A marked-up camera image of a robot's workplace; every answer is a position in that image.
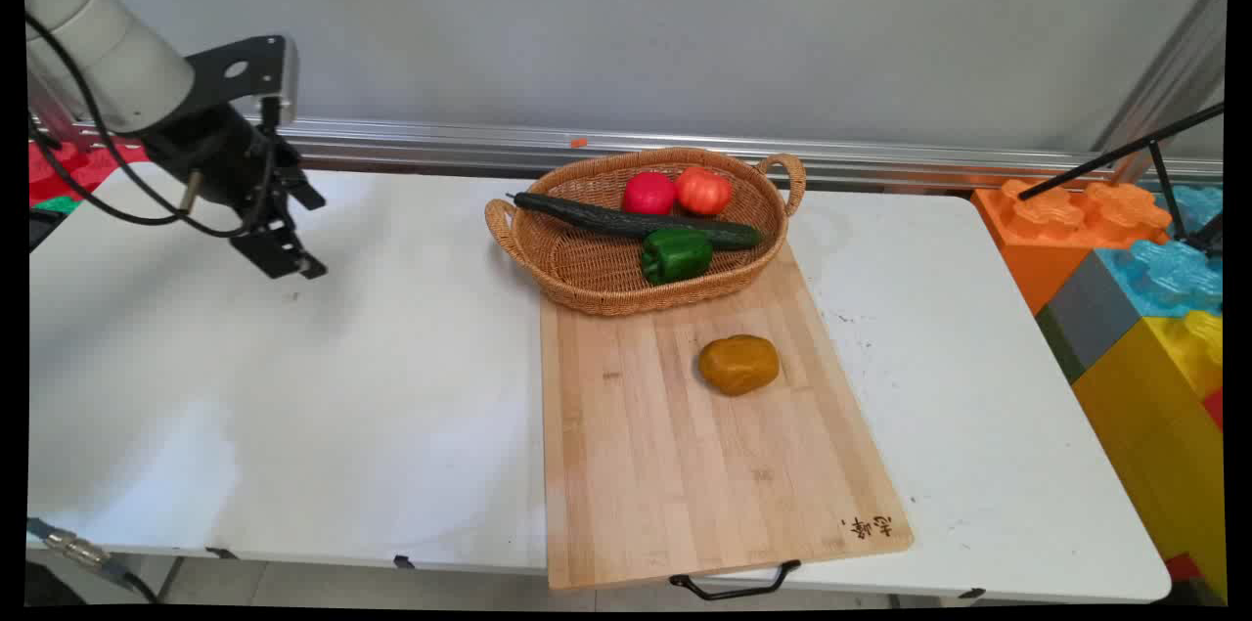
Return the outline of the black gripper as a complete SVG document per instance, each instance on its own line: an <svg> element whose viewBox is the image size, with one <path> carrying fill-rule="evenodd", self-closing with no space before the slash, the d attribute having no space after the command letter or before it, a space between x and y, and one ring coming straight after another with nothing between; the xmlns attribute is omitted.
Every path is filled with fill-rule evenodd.
<svg viewBox="0 0 1252 621"><path fill-rule="evenodd" d="M140 143L149 160L182 183L192 179L192 172L202 172L202 200L232 207L238 214L254 207L269 155L274 157L274 179L288 197L308 210L326 207L326 198L295 162L295 149L282 136L250 125L229 103L140 131ZM229 244L270 279L300 275L314 280L328 272L304 249L290 217L274 212L263 212Z"/></svg>

